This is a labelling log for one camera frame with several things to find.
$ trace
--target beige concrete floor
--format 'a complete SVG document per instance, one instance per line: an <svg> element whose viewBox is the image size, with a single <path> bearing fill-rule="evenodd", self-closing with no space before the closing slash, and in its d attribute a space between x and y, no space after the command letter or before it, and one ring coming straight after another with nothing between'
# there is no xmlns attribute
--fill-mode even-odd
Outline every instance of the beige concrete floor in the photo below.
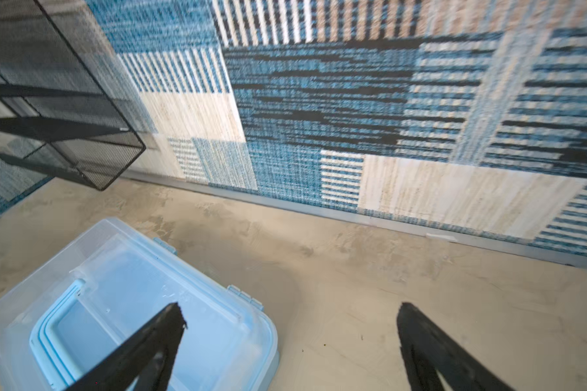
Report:
<svg viewBox="0 0 587 391"><path fill-rule="evenodd" d="M117 216L265 304L271 390L407 390L411 301L518 390L587 390L587 271L153 184L53 180L0 217L0 295Z"/></svg>

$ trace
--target black metal mesh shelf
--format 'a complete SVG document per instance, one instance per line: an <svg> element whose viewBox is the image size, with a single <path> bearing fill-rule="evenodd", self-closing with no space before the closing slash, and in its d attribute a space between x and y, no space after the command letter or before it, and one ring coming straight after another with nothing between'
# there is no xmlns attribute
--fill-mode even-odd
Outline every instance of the black metal mesh shelf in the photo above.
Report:
<svg viewBox="0 0 587 391"><path fill-rule="evenodd" d="M57 118L15 117L0 118L0 131L50 143L53 141L114 135L128 131L128 129L58 120Z"/></svg>
<svg viewBox="0 0 587 391"><path fill-rule="evenodd" d="M35 86L18 86L14 84L0 84L0 96L3 98L12 98L16 96L102 96L97 93L88 93L81 91L55 90L53 88L43 88Z"/></svg>
<svg viewBox="0 0 587 391"><path fill-rule="evenodd" d="M104 190L146 146L38 0L0 0L0 159ZM16 34L22 29L31 34Z"/></svg>

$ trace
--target light blue container lid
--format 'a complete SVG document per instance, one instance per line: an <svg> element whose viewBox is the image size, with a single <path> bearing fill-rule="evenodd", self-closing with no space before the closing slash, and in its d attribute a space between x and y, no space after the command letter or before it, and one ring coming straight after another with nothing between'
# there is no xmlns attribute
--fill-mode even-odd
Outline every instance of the light blue container lid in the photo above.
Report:
<svg viewBox="0 0 587 391"><path fill-rule="evenodd" d="M187 329L168 389L268 387L277 333L260 302L224 289L115 218L0 299L0 382L6 390L60 391L172 302Z"/></svg>

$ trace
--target blue and white striped pattern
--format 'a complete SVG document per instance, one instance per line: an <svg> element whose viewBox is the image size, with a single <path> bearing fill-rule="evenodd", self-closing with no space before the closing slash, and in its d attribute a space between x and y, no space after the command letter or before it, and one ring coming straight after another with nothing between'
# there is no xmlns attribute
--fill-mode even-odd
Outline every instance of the blue and white striped pattern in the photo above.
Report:
<svg viewBox="0 0 587 391"><path fill-rule="evenodd" d="M219 48L123 53L119 58L139 92L229 93Z"/></svg>
<svg viewBox="0 0 587 391"><path fill-rule="evenodd" d="M481 165L587 177L587 30L552 33Z"/></svg>
<svg viewBox="0 0 587 391"><path fill-rule="evenodd" d="M451 156L452 163L478 165L484 159L490 139L530 77L532 63L547 36L547 31L510 32L500 38Z"/></svg>
<svg viewBox="0 0 587 391"><path fill-rule="evenodd" d="M587 186L531 245L587 256Z"/></svg>
<svg viewBox="0 0 587 391"><path fill-rule="evenodd" d="M322 206L320 148L248 140L259 194Z"/></svg>
<svg viewBox="0 0 587 391"><path fill-rule="evenodd" d="M498 33L482 34L420 45L419 67L404 110L417 119L403 121L407 130L400 135L427 140L399 140L398 156L450 159L500 38Z"/></svg>
<svg viewBox="0 0 587 391"><path fill-rule="evenodd" d="M224 55L246 139L390 155L397 139L426 141L399 134L404 120L421 118L402 114L418 51L392 45L228 49Z"/></svg>
<svg viewBox="0 0 587 391"><path fill-rule="evenodd" d="M217 44L203 0L85 0L116 53Z"/></svg>
<svg viewBox="0 0 587 391"><path fill-rule="evenodd" d="M178 159L180 168L183 170L187 181L207 183L202 162L193 142L191 140L177 138L169 138L168 141L174 150L176 159Z"/></svg>
<svg viewBox="0 0 587 391"><path fill-rule="evenodd" d="M416 35L421 0L211 0L221 43L258 46Z"/></svg>
<svg viewBox="0 0 587 391"><path fill-rule="evenodd" d="M321 154L322 203L327 208L356 210L363 155L325 150Z"/></svg>

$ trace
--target baseboard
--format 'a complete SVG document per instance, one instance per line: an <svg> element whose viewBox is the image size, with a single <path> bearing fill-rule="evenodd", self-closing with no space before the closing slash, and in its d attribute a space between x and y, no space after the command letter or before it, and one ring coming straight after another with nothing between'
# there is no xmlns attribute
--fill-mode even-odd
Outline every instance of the baseboard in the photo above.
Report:
<svg viewBox="0 0 587 391"><path fill-rule="evenodd" d="M544 248L520 245L517 243L510 243L507 241L481 238L473 235L467 235L464 233L456 233L452 231L439 230L437 228L428 228L421 225L401 223L393 220L386 220L378 217L359 215L357 213L351 213L346 211L314 207L312 205L284 201L282 199L276 198L268 198L243 192L235 192L233 190L211 187L205 184L183 182L172 178L143 174L135 171L126 171L124 172L122 177L137 181L162 184L165 186L189 190L191 192L196 193L204 193L223 198L236 199L238 201L263 205L265 207L285 209L299 213L305 213L307 215L342 220L344 222L349 223L376 226L379 228L384 228L386 230L405 232L410 233L412 235L419 235L421 237L445 239L463 245L486 248L488 250L527 256L528 258L534 258L537 260L555 262L560 263L562 265L569 265L577 268L587 269L587 256L557 252L553 250L546 250Z"/></svg>

